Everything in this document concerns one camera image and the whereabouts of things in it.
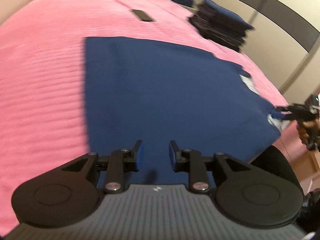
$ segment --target black circular disc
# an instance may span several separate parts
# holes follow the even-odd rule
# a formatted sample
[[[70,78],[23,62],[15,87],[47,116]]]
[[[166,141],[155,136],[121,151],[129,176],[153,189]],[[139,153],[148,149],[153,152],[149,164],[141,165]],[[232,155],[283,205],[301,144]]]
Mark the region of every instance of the black circular disc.
[[[291,222],[301,208],[303,195],[296,185],[273,174],[239,171],[218,187],[215,199],[234,221],[268,228]]]
[[[98,201],[95,186],[77,172],[57,172],[20,185],[12,195],[12,208],[20,222],[62,227],[90,215]]]

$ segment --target folded blue cloth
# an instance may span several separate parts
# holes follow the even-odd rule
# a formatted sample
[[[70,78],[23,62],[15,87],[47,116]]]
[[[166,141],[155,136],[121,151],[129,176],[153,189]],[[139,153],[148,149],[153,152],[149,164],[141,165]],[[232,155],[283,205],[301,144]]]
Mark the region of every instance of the folded blue cloth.
[[[192,7],[193,6],[193,1],[191,0],[171,0],[175,3],[187,6],[187,7]]]
[[[210,8],[214,9],[215,11],[217,11],[219,14],[223,15],[224,17],[229,18],[229,19],[233,20],[234,22],[237,22],[241,25],[244,25],[246,27],[246,29],[248,29],[248,30],[253,29],[253,26],[251,26],[250,24],[245,22],[239,15],[237,15],[236,13],[216,4],[214,1],[203,0],[203,3],[208,5]]]

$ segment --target bed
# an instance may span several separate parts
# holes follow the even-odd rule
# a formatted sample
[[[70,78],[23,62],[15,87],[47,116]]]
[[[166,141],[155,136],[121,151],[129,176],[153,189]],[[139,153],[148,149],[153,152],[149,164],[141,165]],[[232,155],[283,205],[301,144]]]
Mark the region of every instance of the bed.
[[[129,11],[147,11],[144,25]],[[286,100],[244,54],[202,38],[191,12],[169,0],[33,0],[0,27],[0,235],[17,220],[10,205],[28,179],[89,151],[84,113],[83,37],[165,41],[213,53],[252,75],[259,94]],[[275,145],[286,158],[305,151],[291,124]]]

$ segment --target ribbed gray surface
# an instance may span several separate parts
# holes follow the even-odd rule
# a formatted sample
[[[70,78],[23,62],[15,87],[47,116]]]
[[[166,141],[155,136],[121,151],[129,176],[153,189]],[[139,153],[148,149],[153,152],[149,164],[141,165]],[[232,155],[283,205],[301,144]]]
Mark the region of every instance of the ribbed gray surface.
[[[21,224],[5,240],[287,240],[303,236],[293,225],[269,230],[238,225],[219,213],[209,197],[190,193],[184,185],[131,185],[125,193],[106,196],[98,210],[79,223],[58,229]]]

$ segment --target blue towel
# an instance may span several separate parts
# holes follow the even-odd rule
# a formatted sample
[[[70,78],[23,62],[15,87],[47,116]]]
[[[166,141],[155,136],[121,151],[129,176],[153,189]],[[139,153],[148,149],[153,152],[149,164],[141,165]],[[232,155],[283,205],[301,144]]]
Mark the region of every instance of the blue towel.
[[[143,168],[129,174],[127,183],[187,183],[186,173],[172,171],[170,140],[204,156],[224,152],[248,161],[280,136],[267,121],[274,106],[242,82],[242,67],[210,52],[161,41],[89,37],[85,60],[90,150],[109,155],[144,141]]]

